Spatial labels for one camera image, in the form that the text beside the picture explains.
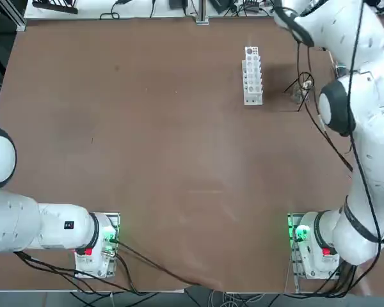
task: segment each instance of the brown table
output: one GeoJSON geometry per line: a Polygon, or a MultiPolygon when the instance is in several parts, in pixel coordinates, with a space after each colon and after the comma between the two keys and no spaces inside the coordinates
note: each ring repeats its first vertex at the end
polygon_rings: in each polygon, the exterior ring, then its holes
{"type": "MultiPolygon", "coordinates": [[[[0,97],[0,126],[19,155],[7,189],[119,211],[125,242],[208,287],[292,292],[287,213],[337,208],[350,183],[305,110],[290,112],[296,105],[282,94],[296,77],[295,52],[266,19],[30,25],[17,35],[0,97]],[[247,45],[262,57],[261,107],[243,105],[247,45]]],[[[312,65],[318,86],[332,78],[326,52],[312,51],[312,65]]],[[[347,139],[333,139],[348,150],[347,139]]],[[[74,264],[70,251],[32,254],[74,264]]],[[[185,286],[127,261],[142,290],[185,286]]],[[[126,285],[121,272],[115,281],[126,285]]],[[[384,295],[384,253],[364,285],[384,295]]],[[[71,286],[0,255],[2,289],[71,286]]]]}

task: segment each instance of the wire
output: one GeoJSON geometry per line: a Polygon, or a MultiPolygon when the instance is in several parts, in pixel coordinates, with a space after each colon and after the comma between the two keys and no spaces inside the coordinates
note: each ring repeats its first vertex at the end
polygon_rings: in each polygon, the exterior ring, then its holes
{"type": "MultiPolygon", "coordinates": [[[[308,77],[311,78],[311,81],[312,81],[312,88],[314,87],[315,85],[315,82],[314,82],[314,78],[312,76],[312,74],[308,73],[308,72],[302,72],[300,73],[300,43],[298,43],[297,45],[297,75],[298,75],[298,83],[299,83],[299,87],[302,89],[302,90],[310,90],[308,88],[304,88],[303,85],[300,83],[300,77],[302,75],[308,75],[308,77]]],[[[337,148],[335,147],[335,145],[333,144],[333,141],[332,139],[330,139],[330,137],[328,136],[327,132],[323,132],[320,128],[320,126],[316,123],[316,121],[314,120],[313,116],[312,116],[312,113],[310,112],[310,110],[308,109],[308,106],[307,106],[307,103],[304,103],[305,105],[305,108],[306,108],[306,112],[308,113],[310,119],[312,120],[312,123],[314,124],[314,126],[316,127],[316,129],[320,132],[320,134],[326,139],[327,143],[332,147],[332,149],[335,151],[335,153],[339,156],[340,160],[344,163],[344,165],[347,167],[347,169],[349,171],[353,171],[353,167],[351,166],[351,164],[346,160],[346,158],[344,158],[344,156],[337,150],[337,148]]]]}
{"type": "Polygon", "coordinates": [[[274,299],[272,299],[271,301],[270,301],[270,303],[268,304],[268,307],[271,307],[271,305],[273,305],[273,303],[278,299],[278,297],[279,296],[281,296],[282,294],[278,294],[278,295],[276,295],[275,296],[275,298],[274,299]]]}
{"type": "Polygon", "coordinates": [[[120,285],[117,285],[116,283],[112,283],[112,282],[109,282],[109,281],[106,281],[102,278],[99,278],[98,276],[95,276],[95,275],[92,275],[92,274],[88,274],[87,272],[83,272],[83,271],[78,271],[78,270],[75,270],[75,269],[68,269],[68,268],[65,268],[65,267],[57,267],[55,265],[51,265],[51,264],[47,264],[43,261],[39,261],[37,259],[34,259],[33,257],[31,257],[30,255],[26,254],[26,253],[23,253],[23,252],[14,252],[17,256],[19,256],[19,258],[21,260],[25,260],[25,261],[29,261],[29,262],[33,262],[35,264],[40,264],[40,265],[43,265],[43,266],[46,266],[46,267],[49,267],[51,269],[54,269],[54,270],[57,270],[57,271],[66,271],[66,272],[73,272],[74,274],[81,274],[81,275],[85,275],[85,276],[88,276],[88,277],[91,277],[91,278],[94,278],[102,283],[105,283],[107,285],[110,285],[110,286],[114,286],[116,288],[119,288],[120,290],[124,290],[124,291],[127,291],[127,292],[131,292],[131,293],[134,293],[133,291],[125,288],[125,287],[122,287],[120,285]]]}
{"type": "Polygon", "coordinates": [[[197,11],[197,9],[196,9],[196,7],[195,7],[195,4],[194,4],[193,0],[191,0],[191,3],[192,3],[193,10],[195,11],[196,15],[199,15],[199,13],[198,13],[198,11],[197,11]]]}
{"type": "Polygon", "coordinates": [[[189,298],[198,306],[198,307],[201,307],[200,304],[198,303],[198,301],[196,299],[193,298],[193,296],[186,290],[184,289],[185,293],[187,296],[189,296],[189,298]]]}
{"type": "Polygon", "coordinates": [[[350,78],[349,78],[348,94],[347,94],[348,131],[349,131],[349,135],[350,135],[351,147],[353,147],[353,153],[355,156],[358,171],[360,172],[360,176],[361,176],[363,186],[364,186],[364,191],[366,193],[367,200],[369,202],[370,211],[372,214],[372,219],[374,220],[374,225],[376,227],[378,246],[377,246],[376,257],[374,258],[374,261],[372,262],[370,267],[359,278],[357,278],[357,280],[350,286],[350,288],[348,290],[351,290],[353,287],[355,287],[360,282],[360,280],[363,279],[374,268],[378,259],[380,259],[380,253],[381,253],[380,227],[378,226],[378,220],[376,217],[376,213],[374,211],[374,205],[372,204],[369,187],[367,185],[367,181],[366,181],[365,175],[364,175],[364,170],[363,170],[363,167],[361,165],[360,158],[358,157],[358,152],[356,149],[356,144],[355,144],[354,135],[353,135],[353,128],[351,126],[351,89],[352,89],[352,82],[353,82],[353,73],[354,73],[354,65],[355,65],[355,59],[356,59],[356,53],[357,53],[358,39],[360,38],[361,24],[362,24],[362,20],[363,20],[363,11],[364,11],[364,2],[361,1],[360,16],[358,17],[358,25],[357,25],[357,32],[356,32],[356,40],[354,42],[353,55],[351,57],[351,64],[350,64],[350,78]]]}
{"type": "MultiPolygon", "coordinates": [[[[119,293],[123,293],[123,292],[111,292],[113,295],[117,295],[119,293]]],[[[106,297],[109,297],[111,294],[109,294],[108,296],[103,296],[103,297],[98,297],[97,299],[94,299],[92,302],[89,302],[89,303],[86,303],[84,306],[82,307],[87,307],[87,306],[91,306],[93,305],[94,303],[100,301],[101,299],[105,299],[106,297]]]]}
{"type": "MultiPolygon", "coordinates": [[[[307,47],[307,65],[308,65],[308,71],[312,75],[313,71],[312,71],[312,64],[310,62],[310,47],[307,47]]],[[[320,115],[319,106],[317,105],[316,87],[315,86],[312,87],[312,93],[313,93],[314,104],[316,106],[317,115],[320,115]]]]}
{"type": "Polygon", "coordinates": [[[207,307],[209,307],[209,303],[211,304],[211,307],[213,306],[213,294],[215,293],[215,290],[212,290],[212,292],[209,294],[207,298],[207,307]]]}
{"type": "Polygon", "coordinates": [[[72,296],[74,296],[77,300],[79,300],[80,302],[84,303],[85,306],[89,306],[89,307],[94,307],[94,305],[92,303],[87,303],[86,301],[84,301],[83,299],[81,299],[80,297],[76,296],[74,293],[70,292],[70,294],[72,296]]]}
{"type": "Polygon", "coordinates": [[[246,301],[245,301],[239,294],[237,294],[237,297],[240,298],[240,300],[242,300],[243,305],[245,305],[246,307],[249,307],[249,306],[246,304],[246,301]]]}
{"type": "Polygon", "coordinates": [[[152,18],[152,15],[154,14],[155,1],[156,0],[152,0],[152,9],[151,9],[151,14],[149,14],[149,18],[152,18]]]}
{"type": "Polygon", "coordinates": [[[263,8],[259,8],[259,10],[260,10],[260,11],[263,11],[263,12],[265,12],[265,13],[266,13],[266,15],[267,15],[268,17],[270,17],[270,15],[269,15],[268,11],[266,11],[265,9],[263,9],[263,8]]]}
{"type": "Polygon", "coordinates": [[[154,294],[152,294],[151,296],[148,296],[148,297],[146,297],[146,298],[144,298],[144,299],[141,299],[141,300],[139,300],[139,301],[136,302],[136,303],[127,305],[126,307],[133,307],[133,306],[136,306],[136,305],[138,305],[138,304],[141,304],[141,303],[143,303],[143,302],[145,302],[145,301],[147,301],[147,300],[153,298],[154,296],[157,296],[158,294],[159,294],[159,292],[158,292],[158,293],[154,293],[154,294]]]}
{"type": "Polygon", "coordinates": [[[119,255],[119,254],[116,254],[116,258],[118,259],[119,262],[121,262],[122,266],[124,267],[125,269],[125,273],[127,275],[127,278],[128,278],[128,283],[129,283],[129,287],[131,288],[131,290],[135,293],[135,294],[138,294],[138,295],[146,295],[147,293],[146,292],[139,292],[136,290],[135,286],[134,286],[134,282],[132,281],[132,278],[131,278],[131,274],[129,273],[129,268],[128,268],[128,265],[127,263],[125,262],[125,260],[119,255]]]}
{"type": "Polygon", "coordinates": [[[169,271],[168,269],[164,268],[162,265],[159,265],[157,264],[156,262],[153,262],[152,260],[150,260],[149,258],[145,257],[144,255],[142,255],[141,253],[137,252],[136,250],[134,250],[133,248],[131,248],[130,246],[128,246],[127,244],[125,243],[122,243],[118,240],[111,240],[110,242],[113,242],[113,243],[117,243],[119,245],[121,245],[122,247],[124,247],[125,249],[128,249],[129,251],[131,251],[132,253],[134,253],[135,255],[137,255],[138,257],[140,257],[141,259],[144,259],[146,262],[148,262],[149,265],[155,267],[156,269],[159,269],[165,273],[167,273],[168,275],[176,278],[177,280],[183,282],[183,283],[188,283],[190,285],[194,285],[194,286],[200,286],[201,284],[199,283],[195,283],[193,281],[190,281],[190,280],[187,280],[183,277],[180,277],[179,275],[176,275],[175,273],[169,271]]]}
{"type": "Polygon", "coordinates": [[[51,268],[51,265],[45,265],[46,267],[50,268],[49,270],[48,269],[44,269],[42,267],[37,267],[31,263],[29,263],[27,261],[27,259],[24,258],[24,256],[20,255],[19,253],[22,253],[22,254],[25,254],[23,252],[16,252],[15,254],[26,264],[28,265],[29,267],[32,267],[33,269],[36,269],[38,271],[43,271],[43,272],[49,272],[49,273],[52,273],[52,274],[57,274],[57,275],[60,275],[61,277],[65,278],[69,283],[71,283],[73,286],[75,286],[78,290],[82,291],[82,293],[85,293],[85,294],[88,294],[88,292],[86,292],[85,290],[83,290],[80,286],[78,286],[76,283],[74,283],[73,281],[69,280],[66,276],[69,276],[73,279],[76,279],[82,283],[84,283],[91,291],[93,294],[97,294],[99,296],[105,296],[104,294],[101,294],[97,291],[95,291],[86,281],[84,281],[83,279],[81,278],[78,278],[72,274],[69,274],[69,273],[62,273],[62,272],[58,272],[56,269],[53,269],[51,268]]]}
{"type": "Polygon", "coordinates": [[[111,7],[111,12],[110,12],[110,13],[102,13],[102,14],[100,15],[99,20],[103,20],[103,17],[104,17],[104,16],[110,16],[111,19],[120,19],[120,18],[121,18],[120,14],[118,14],[117,12],[113,12],[114,7],[115,7],[118,3],[119,3],[119,1],[116,1],[116,2],[112,5],[112,7],[111,7]]]}

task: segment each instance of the floor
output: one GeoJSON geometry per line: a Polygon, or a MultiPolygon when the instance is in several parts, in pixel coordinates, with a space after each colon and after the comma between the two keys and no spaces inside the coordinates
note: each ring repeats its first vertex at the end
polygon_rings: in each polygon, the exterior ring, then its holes
{"type": "MultiPolygon", "coordinates": [[[[211,291],[204,287],[191,287],[188,289],[189,294],[197,301],[201,307],[209,307],[211,304],[208,304],[208,297],[211,291]]],[[[80,298],[86,302],[92,301],[97,297],[94,295],[84,295],[78,294],[80,298]]],[[[247,303],[249,307],[260,307],[260,306],[269,306],[271,300],[276,296],[276,294],[266,294],[260,301],[255,303],[247,303]]],[[[139,301],[140,298],[136,297],[130,293],[116,294],[113,296],[113,299],[107,297],[95,303],[96,307],[119,307],[126,306],[129,307],[131,304],[139,301]]],[[[186,294],[158,294],[155,297],[140,303],[139,307],[152,307],[152,306],[162,306],[162,307],[198,307],[198,304],[193,302],[186,294]]],[[[241,302],[236,301],[236,303],[225,303],[222,301],[222,293],[215,292],[213,297],[213,306],[214,307],[240,307],[243,305],[241,302]]],[[[342,299],[320,299],[320,298],[311,298],[311,299],[291,299],[288,297],[280,296],[274,303],[273,307],[368,307],[368,306],[383,306],[384,307],[384,298],[383,297],[356,297],[353,295],[348,295],[342,299]]],[[[69,293],[65,292],[9,292],[9,293],[0,293],[0,307],[4,306],[29,306],[29,307],[59,307],[59,306],[81,306],[84,304],[79,302],[69,293]]]]}

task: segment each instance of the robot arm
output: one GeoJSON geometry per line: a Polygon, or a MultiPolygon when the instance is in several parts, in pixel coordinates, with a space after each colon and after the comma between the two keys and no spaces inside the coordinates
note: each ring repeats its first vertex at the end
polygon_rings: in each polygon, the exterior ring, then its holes
{"type": "MultiPolygon", "coordinates": [[[[0,188],[13,176],[16,161],[14,142],[0,129],[0,188]]],[[[105,239],[111,236],[116,239],[116,229],[105,214],[71,204],[37,203],[0,190],[0,253],[74,249],[76,269],[103,278],[114,257],[105,239]]]]}
{"type": "MultiPolygon", "coordinates": [[[[307,5],[307,0],[275,0],[276,23],[290,31],[296,41],[308,47],[324,47],[350,68],[361,0],[323,0],[305,14],[307,5]]],[[[355,69],[351,125],[384,239],[384,28],[366,4],[355,69]]],[[[349,75],[345,75],[323,87],[319,97],[323,121],[342,136],[349,134],[348,88],[349,75]]],[[[327,278],[337,268],[340,256],[359,265],[377,253],[376,228],[356,166],[344,206],[340,210],[309,212],[301,225],[301,229],[310,230],[299,243],[308,278],[327,278]]]]}

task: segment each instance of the black sticker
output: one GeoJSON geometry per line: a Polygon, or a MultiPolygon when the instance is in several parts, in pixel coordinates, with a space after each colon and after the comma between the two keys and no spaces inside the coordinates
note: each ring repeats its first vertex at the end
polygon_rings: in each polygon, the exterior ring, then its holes
{"type": "Polygon", "coordinates": [[[74,229],[74,222],[73,221],[64,222],[64,229],[74,229]]]}

